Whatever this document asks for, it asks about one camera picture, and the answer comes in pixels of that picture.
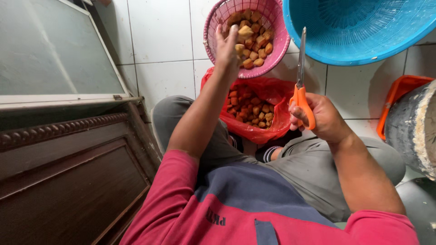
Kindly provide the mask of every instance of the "forearm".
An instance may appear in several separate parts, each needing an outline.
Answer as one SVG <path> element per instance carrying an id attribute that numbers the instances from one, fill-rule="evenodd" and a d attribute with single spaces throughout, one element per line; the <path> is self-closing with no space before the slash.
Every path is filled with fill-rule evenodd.
<path id="1" fill-rule="evenodd" d="M 204 85 L 200 96 L 189 107 L 175 127 L 167 150 L 182 150 L 199 160 L 218 123 L 230 83 L 225 71 L 215 71 Z"/>
<path id="2" fill-rule="evenodd" d="M 405 214 L 395 187 L 355 133 L 329 146 L 352 212 L 369 209 Z"/>

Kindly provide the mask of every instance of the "right hand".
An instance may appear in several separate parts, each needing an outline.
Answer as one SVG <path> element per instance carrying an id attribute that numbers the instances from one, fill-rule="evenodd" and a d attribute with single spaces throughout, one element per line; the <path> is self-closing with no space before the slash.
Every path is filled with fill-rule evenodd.
<path id="1" fill-rule="evenodd" d="M 315 116 L 316 127 L 312 132 L 318 138 L 327 141 L 329 144 L 337 144 L 353 133 L 326 96 L 306 93 L 306 99 Z M 302 120 L 305 124 L 309 124 L 309 122 L 302 108 L 292 104 L 289 112 L 291 114 L 290 129 L 292 131 L 297 129 L 303 131 L 304 126 L 298 127 L 298 120 Z"/>

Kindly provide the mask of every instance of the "orange bucket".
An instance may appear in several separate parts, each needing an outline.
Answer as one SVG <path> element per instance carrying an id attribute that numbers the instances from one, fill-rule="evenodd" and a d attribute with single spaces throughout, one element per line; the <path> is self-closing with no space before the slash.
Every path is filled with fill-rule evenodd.
<path id="1" fill-rule="evenodd" d="M 386 97 L 386 102 L 383 105 L 383 109 L 381 110 L 381 116 L 377 125 L 377 134 L 382 140 L 386 140 L 385 121 L 386 117 L 388 116 L 389 109 L 395 103 L 395 101 L 397 101 L 407 92 L 421 87 L 422 85 L 429 83 L 433 80 L 435 79 L 428 77 L 404 75 L 399 77 L 397 80 L 395 80 L 394 83 L 392 83 L 391 89 L 389 90 L 388 96 Z"/>

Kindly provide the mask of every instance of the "blue plastic basket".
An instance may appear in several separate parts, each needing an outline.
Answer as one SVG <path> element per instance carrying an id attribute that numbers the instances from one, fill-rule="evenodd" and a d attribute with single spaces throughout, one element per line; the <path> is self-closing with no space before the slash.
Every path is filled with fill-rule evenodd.
<path id="1" fill-rule="evenodd" d="M 364 65 L 395 55 L 436 27 L 436 0 L 284 0 L 289 35 L 328 65 Z"/>

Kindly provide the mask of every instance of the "basket rim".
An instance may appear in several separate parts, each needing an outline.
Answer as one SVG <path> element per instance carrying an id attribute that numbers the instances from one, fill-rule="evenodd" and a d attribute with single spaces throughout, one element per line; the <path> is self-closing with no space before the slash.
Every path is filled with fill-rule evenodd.
<path id="1" fill-rule="evenodd" d="M 288 34 L 292 37 L 293 42 L 295 45 L 300 48 L 301 38 L 298 35 L 298 33 L 295 31 L 294 25 L 291 21 L 291 13 L 289 9 L 289 0 L 284 0 L 283 5 L 283 19 L 285 21 L 286 29 L 288 30 Z M 389 49 L 379 52 L 376 55 L 364 57 L 361 59 L 355 59 L 355 60 L 339 60 L 339 59 L 331 59 L 324 57 L 322 55 L 319 55 L 312 51 L 309 47 L 306 45 L 306 55 L 311 57 L 312 59 L 319 61 L 323 64 L 327 65 L 335 65 L 335 66 L 356 66 L 356 65 L 367 65 L 370 63 L 378 62 L 381 60 L 384 60 L 386 58 L 389 58 L 393 55 L 396 55 L 407 48 L 414 45 L 419 40 L 423 39 L 427 34 L 429 34 L 433 29 L 436 28 L 436 15 L 433 15 L 433 18 L 430 19 L 425 25 L 423 25 L 421 28 L 418 29 L 418 31 L 411 35 L 410 37 L 406 38 L 401 43 L 390 47 Z"/>
<path id="2" fill-rule="evenodd" d="M 209 59 L 211 60 L 212 64 L 215 65 L 215 57 L 213 56 L 211 49 L 209 47 L 209 42 L 208 42 L 208 29 L 209 29 L 209 24 L 211 22 L 212 16 L 215 13 L 215 11 L 224 3 L 230 0 L 219 0 L 211 9 L 211 11 L 208 14 L 208 17 L 206 18 L 206 22 L 204 23 L 204 28 L 203 28 L 203 45 L 206 49 L 206 53 L 209 57 Z M 283 6 L 283 2 L 282 0 L 273 0 L 275 1 L 277 4 L 279 4 L 279 6 Z M 278 63 L 283 59 L 283 57 L 285 56 L 288 48 L 289 48 L 289 44 L 291 41 L 291 37 L 289 36 L 289 31 L 287 31 L 287 37 L 286 37 L 286 41 L 285 41 L 285 47 L 282 50 L 282 52 L 280 53 L 279 57 L 270 65 L 270 67 L 259 71 L 257 73 L 252 73 L 250 75 L 241 75 L 240 72 L 238 73 L 238 78 L 255 78 L 255 77 L 259 77 L 261 75 L 264 75 L 265 73 L 271 71 L 274 67 L 276 67 L 278 65 Z"/>

